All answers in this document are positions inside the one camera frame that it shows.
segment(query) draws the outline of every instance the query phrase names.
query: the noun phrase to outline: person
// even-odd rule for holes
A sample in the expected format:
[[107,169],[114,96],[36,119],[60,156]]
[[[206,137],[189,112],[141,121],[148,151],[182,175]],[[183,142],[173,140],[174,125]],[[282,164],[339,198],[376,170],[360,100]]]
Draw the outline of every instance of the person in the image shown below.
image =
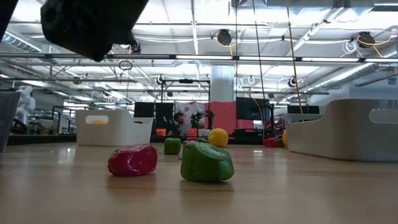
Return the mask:
[[174,114],[174,121],[177,123],[176,128],[170,130],[168,136],[186,136],[188,130],[192,128],[191,122],[184,119],[184,114],[181,112]]

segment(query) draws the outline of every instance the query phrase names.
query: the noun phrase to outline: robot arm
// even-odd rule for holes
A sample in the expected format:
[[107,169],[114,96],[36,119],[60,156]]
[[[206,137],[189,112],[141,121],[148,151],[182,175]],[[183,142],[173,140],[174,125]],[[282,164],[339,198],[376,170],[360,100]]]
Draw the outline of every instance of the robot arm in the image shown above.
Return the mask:
[[199,112],[199,113],[193,114],[191,116],[192,128],[199,128],[198,124],[199,124],[200,120],[202,118],[206,118],[206,117],[209,120],[208,129],[212,129],[212,127],[213,127],[213,119],[214,119],[214,113],[212,111],[203,111],[203,112]]

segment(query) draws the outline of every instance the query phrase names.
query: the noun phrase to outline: gray bin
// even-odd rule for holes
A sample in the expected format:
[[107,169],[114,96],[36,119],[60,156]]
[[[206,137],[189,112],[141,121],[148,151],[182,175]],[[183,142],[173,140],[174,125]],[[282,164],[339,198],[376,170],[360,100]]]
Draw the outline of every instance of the gray bin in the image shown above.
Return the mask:
[[20,95],[21,93],[0,93],[0,153],[6,150]]

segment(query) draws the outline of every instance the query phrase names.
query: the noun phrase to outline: white column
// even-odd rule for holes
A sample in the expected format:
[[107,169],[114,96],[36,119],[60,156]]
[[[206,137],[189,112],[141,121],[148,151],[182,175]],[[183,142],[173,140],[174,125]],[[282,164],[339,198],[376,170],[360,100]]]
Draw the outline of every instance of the white column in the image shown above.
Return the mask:
[[234,72],[232,66],[211,67],[210,101],[234,101]]

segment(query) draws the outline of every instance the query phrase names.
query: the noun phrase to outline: yellow ball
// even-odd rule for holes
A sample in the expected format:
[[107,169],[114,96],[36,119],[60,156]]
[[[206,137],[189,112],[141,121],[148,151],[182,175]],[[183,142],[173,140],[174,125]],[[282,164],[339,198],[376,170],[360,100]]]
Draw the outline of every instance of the yellow ball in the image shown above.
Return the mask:
[[282,135],[282,141],[284,142],[285,146],[287,147],[287,131],[284,131],[284,134]]
[[228,133],[221,128],[211,130],[209,143],[217,147],[225,147],[228,144]]

